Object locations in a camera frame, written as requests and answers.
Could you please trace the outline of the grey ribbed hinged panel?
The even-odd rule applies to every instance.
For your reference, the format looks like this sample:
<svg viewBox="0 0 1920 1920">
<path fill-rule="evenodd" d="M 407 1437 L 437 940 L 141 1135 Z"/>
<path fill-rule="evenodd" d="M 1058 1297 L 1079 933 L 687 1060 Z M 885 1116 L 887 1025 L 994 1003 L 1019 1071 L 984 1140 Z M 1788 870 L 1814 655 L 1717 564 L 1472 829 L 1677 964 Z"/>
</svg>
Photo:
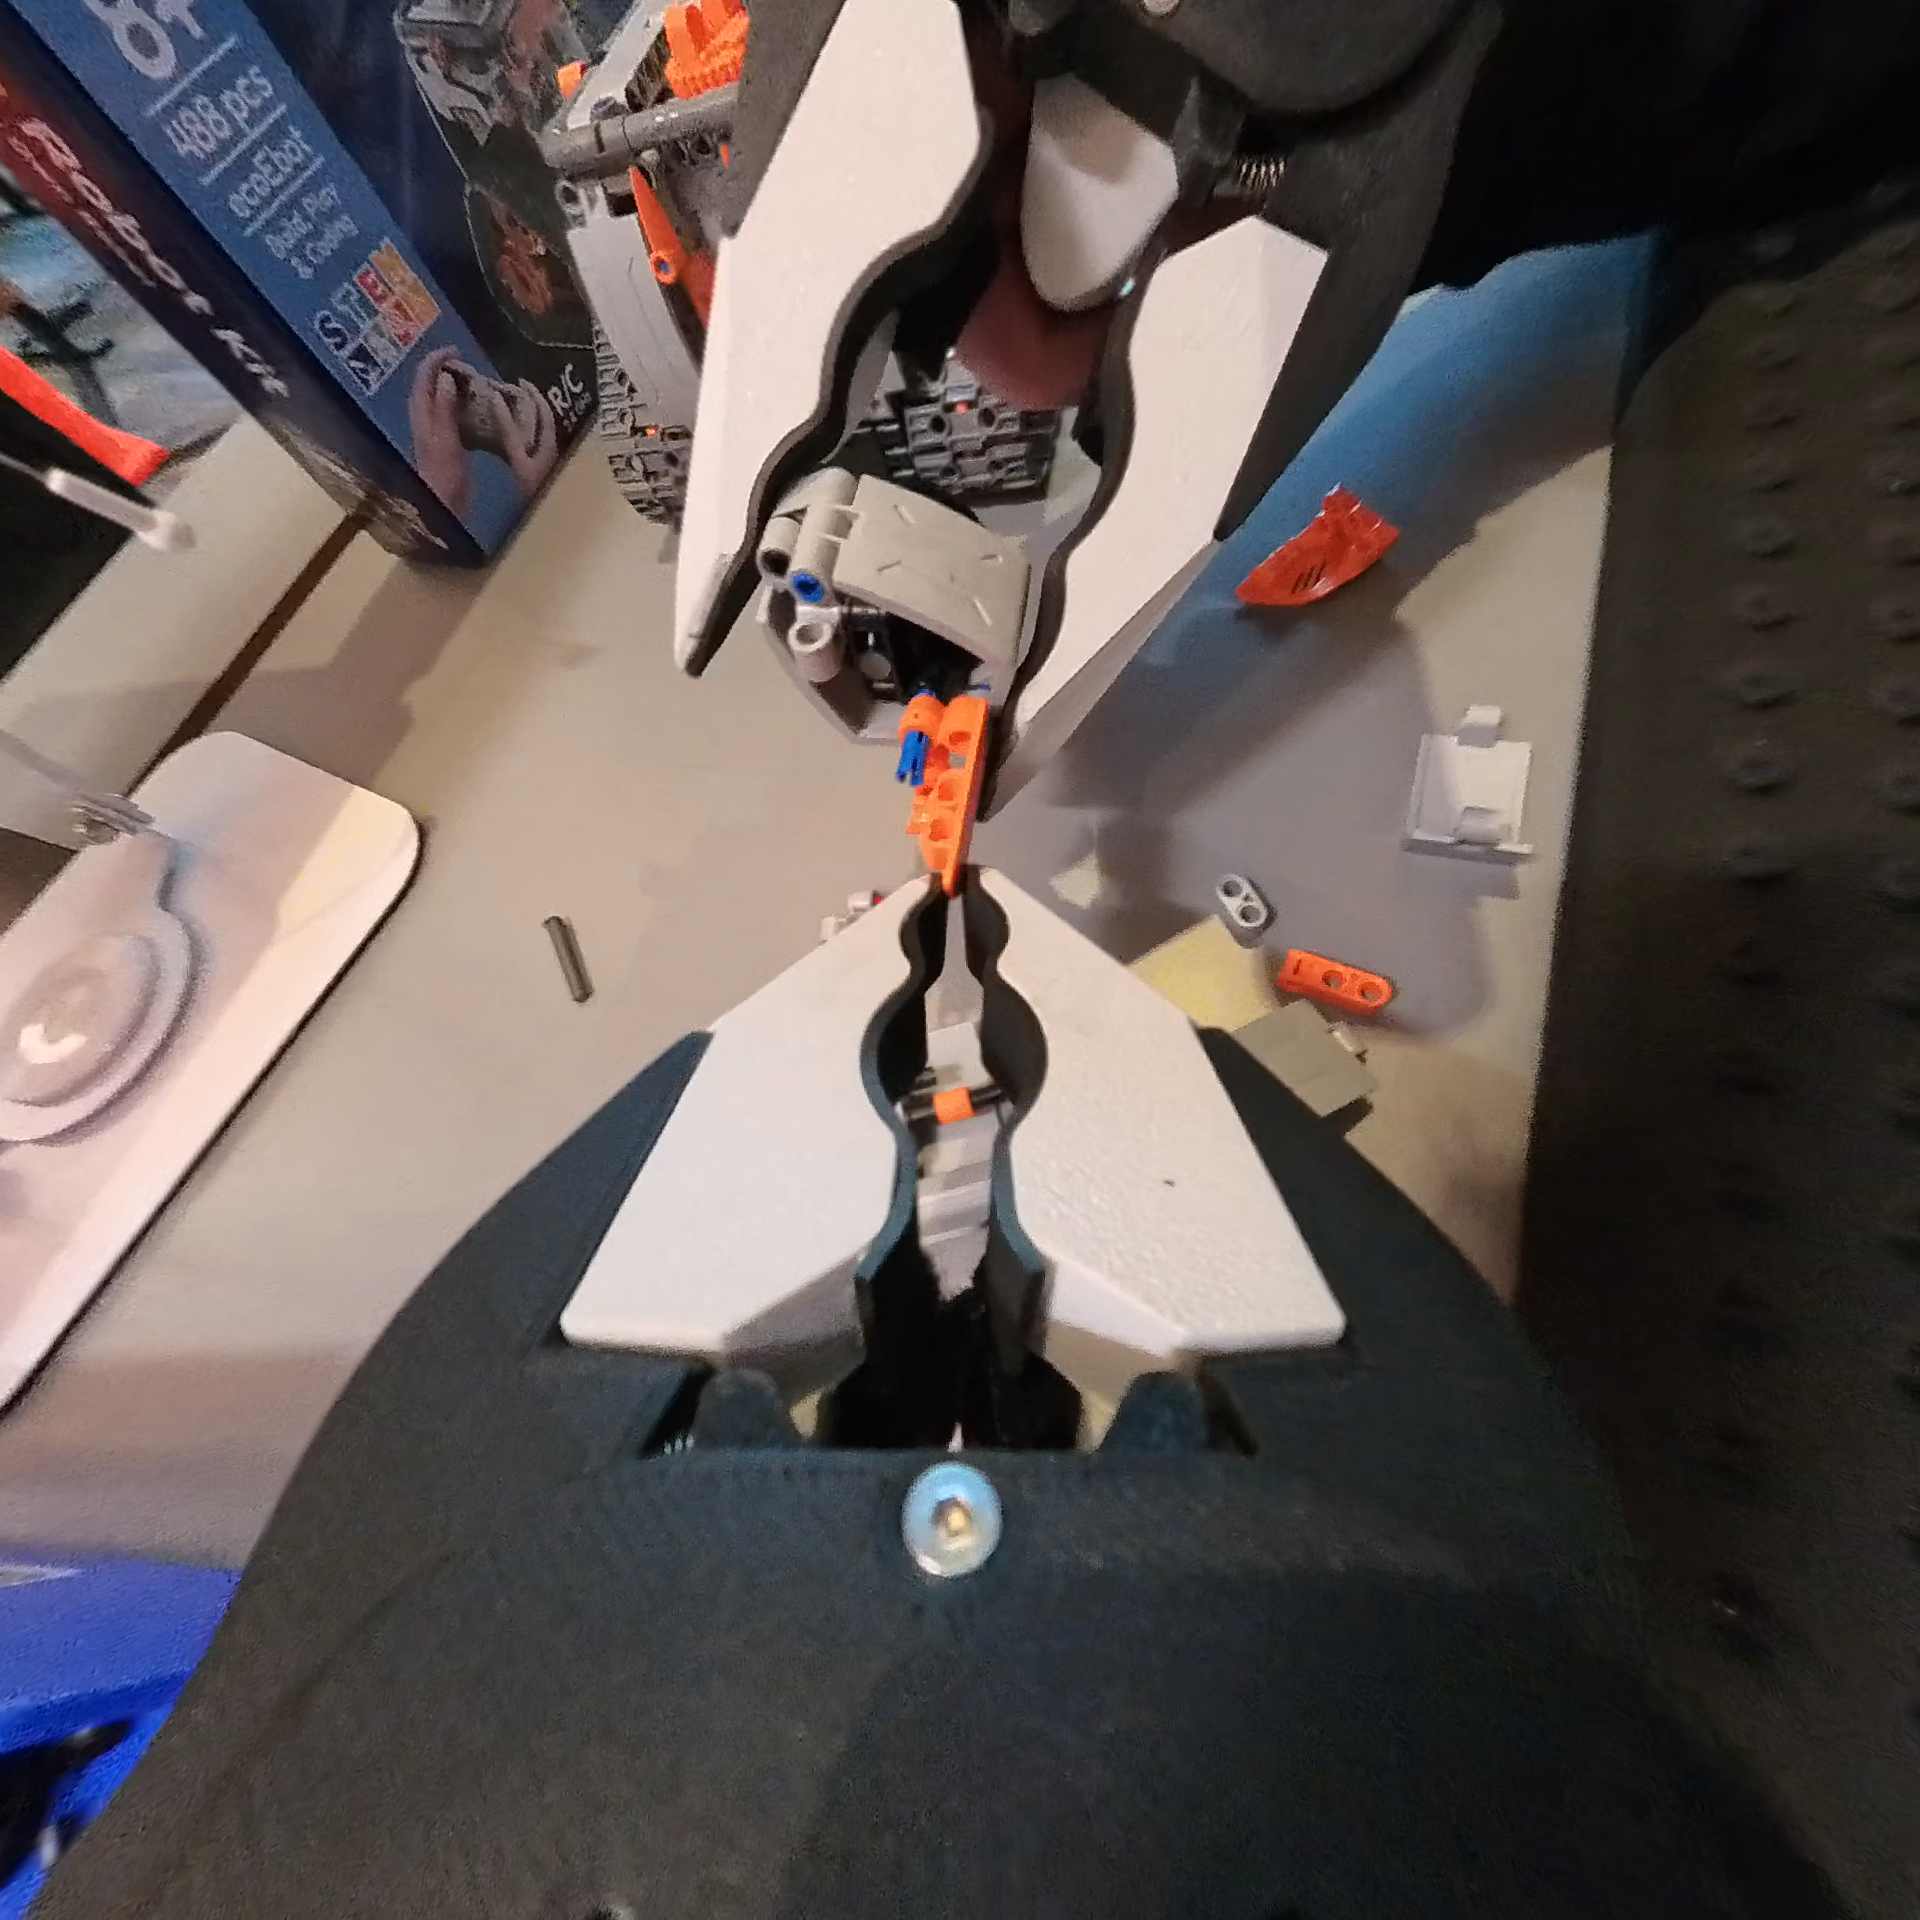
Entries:
<svg viewBox="0 0 1920 1920">
<path fill-rule="evenodd" d="M 1243 1025 L 1238 1044 L 1322 1120 L 1372 1104 L 1375 1078 L 1343 1023 L 1309 999 L 1290 999 Z"/>
</svg>

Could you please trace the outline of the light grey flat clip panel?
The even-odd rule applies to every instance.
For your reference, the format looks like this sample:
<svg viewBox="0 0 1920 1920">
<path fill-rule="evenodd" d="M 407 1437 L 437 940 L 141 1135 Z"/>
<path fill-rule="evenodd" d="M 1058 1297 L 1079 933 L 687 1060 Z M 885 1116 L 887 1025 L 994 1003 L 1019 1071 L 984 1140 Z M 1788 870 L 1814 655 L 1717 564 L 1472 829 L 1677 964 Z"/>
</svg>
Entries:
<svg viewBox="0 0 1920 1920">
<path fill-rule="evenodd" d="M 1500 703 L 1472 703 L 1427 734 L 1412 764 L 1402 844 L 1410 852 L 1523 861 L 1531 748 L 1503 732 Z"/>
</svg>

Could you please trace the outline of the tracked toy robot vehicle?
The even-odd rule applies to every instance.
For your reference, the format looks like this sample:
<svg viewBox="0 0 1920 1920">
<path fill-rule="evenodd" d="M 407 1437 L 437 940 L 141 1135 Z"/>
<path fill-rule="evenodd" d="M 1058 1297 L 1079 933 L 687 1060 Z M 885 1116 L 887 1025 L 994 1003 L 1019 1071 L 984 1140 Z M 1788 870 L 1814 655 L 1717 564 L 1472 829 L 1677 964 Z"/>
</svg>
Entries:
<svg viewBox="0 0 1920 1920">
<path fill-rule="evenodd" d="M 599 438 L 637 516 L 679 527 L 731 110 L 749 46 L 741 3 L 632 4 L 590 59 L 560 69 L 539 144 L 591 311 Z M 1043 497 L 1062 436 L 947 355 L 888 357 L 851 433 L 855 469 L 952 507 Z"/>
</svg>

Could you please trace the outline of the grey hinge assembly orange bushes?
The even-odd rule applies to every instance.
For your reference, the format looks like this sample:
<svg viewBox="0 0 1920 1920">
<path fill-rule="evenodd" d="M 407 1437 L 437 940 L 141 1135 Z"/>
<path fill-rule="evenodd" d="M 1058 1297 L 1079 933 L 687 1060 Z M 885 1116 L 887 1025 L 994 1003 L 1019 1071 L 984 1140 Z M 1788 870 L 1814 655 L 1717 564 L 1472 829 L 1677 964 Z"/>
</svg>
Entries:
<svg viewBox="0 0 1920 1920">
<path fill-rule="evenodd" d="M 915 1144 L 917 1233 L 943 1304 L 957 1303 L 987 1255 L 991 1165 L 1014 1117 L 984 1065 L 975 1019 L 927 1031 L 927 1059 L 899 1100 Z"/>
</svg>

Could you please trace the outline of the grey motor assembly orange panel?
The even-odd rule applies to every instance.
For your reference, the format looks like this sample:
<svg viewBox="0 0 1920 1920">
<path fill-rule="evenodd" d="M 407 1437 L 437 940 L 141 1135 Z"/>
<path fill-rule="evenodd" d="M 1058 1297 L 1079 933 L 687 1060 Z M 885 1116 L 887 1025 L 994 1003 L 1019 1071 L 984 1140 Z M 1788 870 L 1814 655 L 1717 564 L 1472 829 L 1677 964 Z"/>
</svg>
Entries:
<svg viewBox="0 0 1920 1920">
<path fill-rule="evenodd" d="M 760 633 L 818 715 L 892 755 L 904 828 L 947 895 L 964 887 L 1030 585 L 1016 539 L 846 469 L 799 483 L 759 539 Z"/>
</svg>

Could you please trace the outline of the light blue sheet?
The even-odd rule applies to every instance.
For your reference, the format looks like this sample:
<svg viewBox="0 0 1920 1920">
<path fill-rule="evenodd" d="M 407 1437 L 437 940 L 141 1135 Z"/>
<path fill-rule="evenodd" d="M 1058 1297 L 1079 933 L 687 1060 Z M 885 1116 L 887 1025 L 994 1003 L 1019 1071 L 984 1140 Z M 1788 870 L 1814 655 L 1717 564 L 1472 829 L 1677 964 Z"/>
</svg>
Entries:
<svg viewBox="0 0 1920 1920">
<path fill-rule="evenodd" d="M 1247 533 L 1343 487 L 1406 537 L 1466 527 L 1611 438 L 1658 236 L 1530 252 L 1407 300 Z"/>
</svg>

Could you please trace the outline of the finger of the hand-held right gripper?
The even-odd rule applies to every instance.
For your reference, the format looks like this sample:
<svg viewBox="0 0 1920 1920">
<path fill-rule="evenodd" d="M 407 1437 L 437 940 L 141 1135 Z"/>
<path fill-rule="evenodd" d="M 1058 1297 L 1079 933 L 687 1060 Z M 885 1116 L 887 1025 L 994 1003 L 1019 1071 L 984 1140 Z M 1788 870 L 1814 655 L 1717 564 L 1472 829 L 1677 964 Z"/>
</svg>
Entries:
<svg viewBox="0 0 1920 1920">
<path fill-rule="evenodd" d="M 899 311 L 956 260 L 991 125 L 952 3 L 749 4 L 679 535 L 692 679 L 760 529 L 867 411 Z"/>
<path fill-rule="evenodd" d="M 1170 252 L 1123 303 L 1094 497 L 1046 560 L 978 816 L 1085 725 L 1195 575 L 1303 328 L 1327 252 L 1256 214 Z"/>
</svg>

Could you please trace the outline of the blue toy kit box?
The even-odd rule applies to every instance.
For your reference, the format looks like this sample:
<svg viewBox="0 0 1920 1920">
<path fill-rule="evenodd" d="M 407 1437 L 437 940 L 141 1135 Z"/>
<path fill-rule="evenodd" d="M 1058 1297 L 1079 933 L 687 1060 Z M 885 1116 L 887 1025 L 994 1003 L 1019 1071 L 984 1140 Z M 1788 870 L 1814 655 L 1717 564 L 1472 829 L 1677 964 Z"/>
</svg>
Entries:
<svg viewBox="0 0 1920 1920">
<path fill-rule="evenodd" d="M 594 416 L 550 3 L 5 3 L 5 164 L 348 515 L 482 566 Z"/>
</svg>

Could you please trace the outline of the person's right hand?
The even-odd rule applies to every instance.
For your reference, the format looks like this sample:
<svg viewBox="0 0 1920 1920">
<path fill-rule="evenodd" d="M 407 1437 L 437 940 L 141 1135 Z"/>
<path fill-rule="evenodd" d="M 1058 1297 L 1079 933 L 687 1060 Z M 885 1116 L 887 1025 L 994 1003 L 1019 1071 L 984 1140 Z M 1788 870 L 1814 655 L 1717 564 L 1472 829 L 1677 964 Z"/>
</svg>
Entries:
<svg viewBox="0 0 1920 1920">
<path fill-rule="evenodd" d="M 1096 381 L 1116 315 L 1116 302 L 1072 311 L 1048 303 L 1024 257 L 1005 253 L 952 352 L 982 389 L 1022 409 L 1055 411 Z"/>
</svg>

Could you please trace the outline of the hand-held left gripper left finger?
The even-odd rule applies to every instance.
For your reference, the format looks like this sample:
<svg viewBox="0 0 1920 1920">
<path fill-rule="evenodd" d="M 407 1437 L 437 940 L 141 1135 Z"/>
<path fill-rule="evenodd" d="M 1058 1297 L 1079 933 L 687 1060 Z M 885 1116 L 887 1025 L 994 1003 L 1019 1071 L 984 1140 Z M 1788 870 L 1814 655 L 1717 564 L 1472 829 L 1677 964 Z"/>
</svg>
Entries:
<svg viewBox="0 0 1920 1920">
<path fill-rule="evenodd" d="M 917 1187 L 947 899 L 912 879 L 718 1017 L 560 1315 L 575 1348 L 843 1379 Z"/>
</svg>

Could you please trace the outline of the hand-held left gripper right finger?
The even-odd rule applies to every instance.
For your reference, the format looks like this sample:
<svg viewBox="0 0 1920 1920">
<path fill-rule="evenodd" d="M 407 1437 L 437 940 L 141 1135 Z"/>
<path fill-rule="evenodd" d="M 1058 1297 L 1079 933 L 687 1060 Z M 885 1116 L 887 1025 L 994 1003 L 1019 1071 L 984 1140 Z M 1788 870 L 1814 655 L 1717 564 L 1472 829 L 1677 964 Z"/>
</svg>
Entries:
<svg viewBox="0 0 1920 1920">
<path fill-rule="evenodd" d="M 975 1276 L 1002 1363 L 1139 1379 L 1334 1345 L 1347 1315 L 1189 1017 L 989 869 L 966 961 L 1005 1100 Z"/>
</svg>

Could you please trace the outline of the red curved shell piece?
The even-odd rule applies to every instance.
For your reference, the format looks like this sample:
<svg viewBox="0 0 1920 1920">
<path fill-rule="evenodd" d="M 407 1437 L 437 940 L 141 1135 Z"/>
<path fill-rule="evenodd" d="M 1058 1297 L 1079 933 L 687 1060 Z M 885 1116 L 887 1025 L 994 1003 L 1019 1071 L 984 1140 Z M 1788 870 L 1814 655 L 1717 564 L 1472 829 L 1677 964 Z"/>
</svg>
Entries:
<svg viewBox="0 0 1920 1920">
<path fill-rule="evenodd" d="M 1308 526 L 1238 580 L 1234 596 L 1255 609 L 1311 607 L 1354 585 L 1398 539 L 1394 520 L 1348 487 L 1333 487 Z"/>
</svg>

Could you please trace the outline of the blue storage bin with tag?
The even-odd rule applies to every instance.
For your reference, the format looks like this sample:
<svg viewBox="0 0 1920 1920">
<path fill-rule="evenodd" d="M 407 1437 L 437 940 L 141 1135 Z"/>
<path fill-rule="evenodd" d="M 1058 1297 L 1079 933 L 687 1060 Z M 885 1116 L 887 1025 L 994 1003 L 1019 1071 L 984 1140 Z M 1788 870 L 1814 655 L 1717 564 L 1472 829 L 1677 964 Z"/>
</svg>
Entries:
<svg viewBox="0 0 1920 1920">
<path fill-rule="evenodd" d="M 5 1549 L 5 1918 L 32 1913 L 143 1757 L 237 1581 L 231 1568 Z"/>
</svg>

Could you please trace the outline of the orange three-hole beam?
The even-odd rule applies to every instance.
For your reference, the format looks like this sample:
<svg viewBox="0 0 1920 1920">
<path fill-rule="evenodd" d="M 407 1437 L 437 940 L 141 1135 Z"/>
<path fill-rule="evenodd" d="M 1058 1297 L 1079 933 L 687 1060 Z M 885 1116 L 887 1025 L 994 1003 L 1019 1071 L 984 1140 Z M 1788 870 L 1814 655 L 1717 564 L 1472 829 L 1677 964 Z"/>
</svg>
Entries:
<svg viewBox="0 0 1920 1920">
<path fill-rule="evenodd" d="M 1348 1017 L 1378 1017 L 1398 992 L 1378 971 L 1301 945 L 1282 952 L 1275 985 Z"/>
</svg>

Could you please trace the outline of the white rounded base board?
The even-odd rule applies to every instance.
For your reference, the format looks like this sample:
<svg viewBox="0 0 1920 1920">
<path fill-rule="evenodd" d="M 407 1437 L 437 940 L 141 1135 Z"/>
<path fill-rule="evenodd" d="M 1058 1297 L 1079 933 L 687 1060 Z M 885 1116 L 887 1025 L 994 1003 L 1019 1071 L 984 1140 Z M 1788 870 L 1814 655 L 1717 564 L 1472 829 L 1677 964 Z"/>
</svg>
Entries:
<svg viewBox="0 0 1920 1920">
<path fill-rule="evenodd" d="M 175 838 L 199 942 L 184 1017 L 84 1131 L 5 1144 L 2 1404 L 29 1387 L 412 885 L 413 816 L 250 736 L 187 740 L 131 795 Z"/>
</svg>

